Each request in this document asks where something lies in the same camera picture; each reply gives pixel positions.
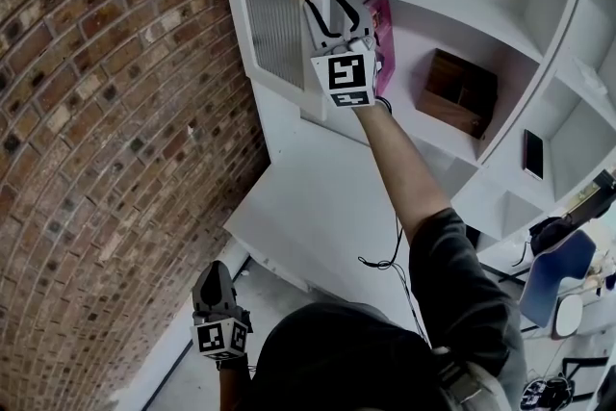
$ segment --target pink object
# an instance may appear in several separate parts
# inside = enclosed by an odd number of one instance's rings
[[[376,59],[383,66],[376,77],[376,95],[380,96],[387,88],[396,69],[392,12],[389,8],[389,0],[367,0],[364,5],[370,11],[374,34],[378,40]]]

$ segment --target blue chair backrest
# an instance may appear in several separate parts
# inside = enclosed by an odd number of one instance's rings
[[[566,277],[584,279],[597,246],[583,231],[576,231],[553,248],[538,255],[526,282],[520,312],[531,322],[546,327]]]

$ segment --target person's right arm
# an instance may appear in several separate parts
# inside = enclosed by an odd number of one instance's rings
[[[355,110],[410,244],[411,289],[434,347],[496,376],[513,406],[526,380],[517,305],[490,281],[422,156],[384,107]]]

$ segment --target gray floor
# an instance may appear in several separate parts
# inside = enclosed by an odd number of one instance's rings
[[[248,335],[248,361],[256,365],[271,330],[285,316],[323,296],[306,294],[252,261],[246,270],[247,275],[241,275],[235,286],[238,303],[250,311],[254,334]],[[214,361],[199,355],[192,347],[149,410],[218,411],[218,371]]]

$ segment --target smartphone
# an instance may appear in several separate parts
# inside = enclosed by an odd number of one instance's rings
[[[537,180],[543,180],[543,141],[529,130],[524,131],[523,168]]]

